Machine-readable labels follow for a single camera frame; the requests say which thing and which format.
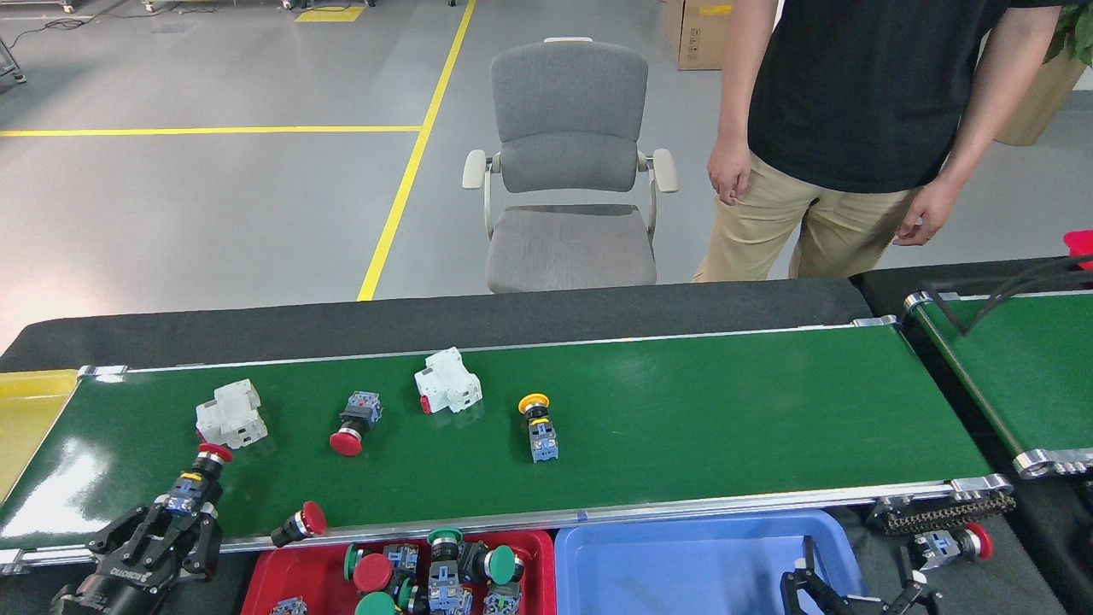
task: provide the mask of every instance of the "plant pot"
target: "plant pot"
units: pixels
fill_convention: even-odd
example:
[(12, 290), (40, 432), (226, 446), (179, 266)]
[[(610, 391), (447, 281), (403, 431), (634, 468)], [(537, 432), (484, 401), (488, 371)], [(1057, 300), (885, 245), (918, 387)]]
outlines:
[(1029, 92), (995, 140), (1010, 145), (1035, 143), (1084, 71), (1085, 64), (1066, 51), (1039, 67)]

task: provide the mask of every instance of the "chair backrest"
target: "chair backrest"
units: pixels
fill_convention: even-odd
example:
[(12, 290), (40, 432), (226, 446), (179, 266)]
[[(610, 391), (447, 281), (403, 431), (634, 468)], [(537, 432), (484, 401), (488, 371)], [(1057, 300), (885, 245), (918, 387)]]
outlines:
[(537, 43), (494, 58), (505, 188), (633, 188), (648, 73), (637, 51), (590, 40)]

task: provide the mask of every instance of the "khaki pants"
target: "khaki pants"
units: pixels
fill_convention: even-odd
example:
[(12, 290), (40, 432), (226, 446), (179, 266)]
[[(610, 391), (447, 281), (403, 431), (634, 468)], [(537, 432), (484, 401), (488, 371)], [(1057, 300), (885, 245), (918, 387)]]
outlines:
[(764, 280), (800, 228), (790, 277), (846, 277), (872, 269), (892, 241), (916, 190), (856, 193), (795, 179), (752, 155), (737, 204), (716, 196), (717, 214), (696, 282)]

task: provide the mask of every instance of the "black cable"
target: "black cable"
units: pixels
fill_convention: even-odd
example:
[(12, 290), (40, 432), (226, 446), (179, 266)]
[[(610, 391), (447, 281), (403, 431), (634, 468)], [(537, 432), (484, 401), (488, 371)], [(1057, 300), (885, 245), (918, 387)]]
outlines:
[(86, 25), (86, 24), (87, 24), (87, 22), (85, 22), (85, 21), (80, 21), (80, 20), (72, 19), (72, 17), (61, 17), (59, 20), (54, 20), (51, 22), (47, 22), (46, 25), (44, 25), (42, 27), (38, 27), (38, 28), (35, 28), (35, 29), (27, 29), (26, 32), (19, 33), (19, 35), (15, 36), (15, 39), (12, 40), (11, 45), (9, 45), (8, 47), (10, 49), (14, 49), (15, 45), (19, 45), (19, 39), (22, 38), (23, 35), (26, 35), (26, 34), (33, 34), (35, 32), (42, 32), (44, 29), (75, 29), (75, 28), (80, 27), (81, 25)]
[[(174, 8), (177, 5), (178, 2), (173, 2), (169, 7), (169, 10), (174, 10)], [(219, 3), (213, 3), (212, 9), (187, 9), (184, 11), (179, 11), (178, 14), (185, 15), (186, 13), (215, 13), (219, 9), (220, 9)], [(27, 29), (25, 32), (19, 33), (19, 35), (15, 36), (15, 39), (12, 40), (11, 45), (9, 45), (8, 47), (14, 49), (15, 45), (19, 44), (20, 38), (22, 38), (26, 34), (33, 34), (35, 32), (43, 32), (46, 29), (75, 29), (78, 27), (87, 25), (89, 23), (95, 21), (98, 17), (114, 17), (117, 20), (137, 20), (137, 19), (154, 17), (163, 13), (164, 11), (168, 11), (168, 7), (163, 7), (158, 11), (139, 15), (119, 15), (117, 13), (111, 13), (109, 11), (103, 11), (102, 13), (95, 13), (94, 15), (91, 15), (86, 20), (78, 20), (75, 17), (61, 17), (59, 20), (54, 20), (51, 22), (48, 22), (46, 23), (46, 25), (42, 27)]]

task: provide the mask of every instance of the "chair seat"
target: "chair seat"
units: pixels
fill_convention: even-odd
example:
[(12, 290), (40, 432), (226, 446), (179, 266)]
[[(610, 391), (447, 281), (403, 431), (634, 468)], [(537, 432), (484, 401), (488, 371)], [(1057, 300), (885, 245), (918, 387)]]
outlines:
[(538, 204), (506, 209), (486, 260), (493, 292), (651, 284), (657, 268), (632, 204)]

